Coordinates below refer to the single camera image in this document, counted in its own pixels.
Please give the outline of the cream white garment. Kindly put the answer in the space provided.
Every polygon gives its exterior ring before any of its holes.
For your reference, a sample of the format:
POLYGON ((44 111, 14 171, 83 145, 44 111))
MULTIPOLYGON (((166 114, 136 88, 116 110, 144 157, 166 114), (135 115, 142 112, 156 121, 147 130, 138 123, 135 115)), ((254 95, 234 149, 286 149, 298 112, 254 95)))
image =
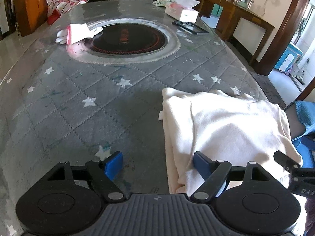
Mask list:
POLYGON ((276 104, 247 94, 232 97, 217 89, 191 94, 165 88, 162 96, 159 118, 170 193, 192 195, 203 184, 192 162, 197 151, 234 166, 255 161, 279 181, 287 174, 273 159, 276 151, 303 163, 292 144, 288 117, 276 104))

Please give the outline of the grey quilted star table cover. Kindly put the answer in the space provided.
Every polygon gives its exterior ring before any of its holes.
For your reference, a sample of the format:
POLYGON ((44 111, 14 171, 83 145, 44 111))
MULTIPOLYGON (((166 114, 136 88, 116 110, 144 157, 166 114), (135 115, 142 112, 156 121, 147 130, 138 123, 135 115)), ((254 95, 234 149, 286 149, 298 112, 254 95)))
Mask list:
POLYGON ((18 199, 58 162, 84 165, 121 151, 125 192, 168 193, 162 90, 220 89, 265 94, 212 30, 179 30, 164 8, 122 0, 78 5, 25 51, 1 85, 1 235, 21 235, 18 199), (180 41, 174 54, 147 63, 102 65, 71 58, 56 33, 70 23, 119 18, 165 25, 180 41))

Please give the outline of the round black induction cooktop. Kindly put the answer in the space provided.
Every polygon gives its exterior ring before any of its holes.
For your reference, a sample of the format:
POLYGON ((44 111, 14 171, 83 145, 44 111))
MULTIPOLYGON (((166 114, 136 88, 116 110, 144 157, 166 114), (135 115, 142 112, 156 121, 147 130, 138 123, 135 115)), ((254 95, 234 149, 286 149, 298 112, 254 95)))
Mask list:
POLYGON ((165 34, 138 23, 117 23, 103 27, 84 45, 97 53, 110 55, 136 55, 151 53, 168 44, 165 34))

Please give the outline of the dark wooden sideboard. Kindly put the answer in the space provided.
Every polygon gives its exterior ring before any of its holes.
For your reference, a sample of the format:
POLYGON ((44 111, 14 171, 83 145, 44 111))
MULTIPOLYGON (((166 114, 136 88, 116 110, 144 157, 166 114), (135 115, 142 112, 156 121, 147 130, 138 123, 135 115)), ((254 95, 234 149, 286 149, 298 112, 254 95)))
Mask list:
POLYGON ((269 39, 274 26, 268 23, 267 21, 263 20, 253 12, 242 8, 233 2, 227 0, 202 0, 201 7, 199 8, 199 16, 202 16, 202 9, 207 5, 210 5, 212 9, 214 4, 218 4, 223 8, 221 13, 220 19, 218 20, 217 26, 215 28, 216 34, 223 40, 223 41, 230 41, 236 27, 240 21, 240 19, 248 20, 249 22, 263 28, 265 33, 260 41, 255 53, 252 55, 250 60, 248 60, 249 65, 253 65, 262 51, 264 45, 266 44, 267 40, 269 39))

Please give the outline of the white pink glove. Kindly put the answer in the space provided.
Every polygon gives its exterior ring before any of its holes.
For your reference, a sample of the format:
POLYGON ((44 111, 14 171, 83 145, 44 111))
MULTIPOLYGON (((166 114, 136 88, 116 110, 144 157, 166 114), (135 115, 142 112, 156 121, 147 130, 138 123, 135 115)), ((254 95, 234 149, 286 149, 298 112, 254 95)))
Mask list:
POLYGON ((90 29, 86 23, 71 23, 66 29, 57 33, 56 43, 72 45, 84 39, 91 39, 103 31, 102 27, 90 29))

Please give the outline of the black flat tray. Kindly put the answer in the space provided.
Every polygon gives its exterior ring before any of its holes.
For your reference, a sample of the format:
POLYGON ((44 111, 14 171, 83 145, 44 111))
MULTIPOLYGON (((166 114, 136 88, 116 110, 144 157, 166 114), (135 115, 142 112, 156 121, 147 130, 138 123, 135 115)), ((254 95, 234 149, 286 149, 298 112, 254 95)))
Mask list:
POLYGON ((207 35, 209 34, 208 31, 205 29, 199 27, 195 23, 190 23, 190 22, 182 22, 182 21, 173 21, 172 24, 174 26, 177 26, 185 31, 188 31, 190 34, 194 35, 207 35))

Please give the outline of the metal canister on sideboard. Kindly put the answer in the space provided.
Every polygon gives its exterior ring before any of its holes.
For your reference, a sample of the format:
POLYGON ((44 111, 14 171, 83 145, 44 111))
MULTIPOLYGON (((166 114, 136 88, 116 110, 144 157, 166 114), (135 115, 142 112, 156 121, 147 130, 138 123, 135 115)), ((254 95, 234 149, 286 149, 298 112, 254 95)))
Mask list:
POLYGON ((253 5, 254 0, 248 0, 247 1, 247 9, 250 10, 251 6, 253 5))

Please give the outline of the pink white tissue box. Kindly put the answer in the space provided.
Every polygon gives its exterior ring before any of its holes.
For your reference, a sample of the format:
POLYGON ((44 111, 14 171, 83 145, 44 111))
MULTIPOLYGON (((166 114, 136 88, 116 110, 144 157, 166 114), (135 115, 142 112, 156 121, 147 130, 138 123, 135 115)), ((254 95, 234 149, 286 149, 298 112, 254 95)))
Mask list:
POLYGON ((196 23, 199 12, 194 7, 199 3, 196 0, 176 0, 166 5, 165 13, 181 22, 196 23))

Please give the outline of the polka dot play tent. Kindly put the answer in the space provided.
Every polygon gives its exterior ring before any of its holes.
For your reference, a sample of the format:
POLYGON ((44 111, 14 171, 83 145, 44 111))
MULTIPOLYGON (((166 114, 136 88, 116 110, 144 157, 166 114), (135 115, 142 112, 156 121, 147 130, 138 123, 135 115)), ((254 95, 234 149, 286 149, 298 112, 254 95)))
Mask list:
POLYGON ((71 10, 74 6, 85 4, 86 0, 46 0, 47 1, 47 23, 52 25, 63 14, 71 10))

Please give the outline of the brown wooden shelf cabinet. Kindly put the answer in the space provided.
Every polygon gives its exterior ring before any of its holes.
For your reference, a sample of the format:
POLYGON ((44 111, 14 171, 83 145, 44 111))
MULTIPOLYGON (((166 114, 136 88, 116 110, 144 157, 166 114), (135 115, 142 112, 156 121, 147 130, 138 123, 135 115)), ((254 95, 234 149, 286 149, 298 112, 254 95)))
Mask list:
POLYGON ((46 0, 13 0, 13 2, 22 37, 32 34, 47 21, 46 0))

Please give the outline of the crumpled patterned cloth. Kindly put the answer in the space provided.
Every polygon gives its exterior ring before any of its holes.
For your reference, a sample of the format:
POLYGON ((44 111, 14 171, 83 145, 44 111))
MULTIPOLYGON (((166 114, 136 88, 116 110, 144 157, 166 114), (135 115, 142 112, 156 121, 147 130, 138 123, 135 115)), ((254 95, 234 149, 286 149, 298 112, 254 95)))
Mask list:
POLYGON ((158 6, 158 7, 166 7, 168 4, 176 2, 177 0, 156 0, 153 1, 153 5, 154 6, 158 6))

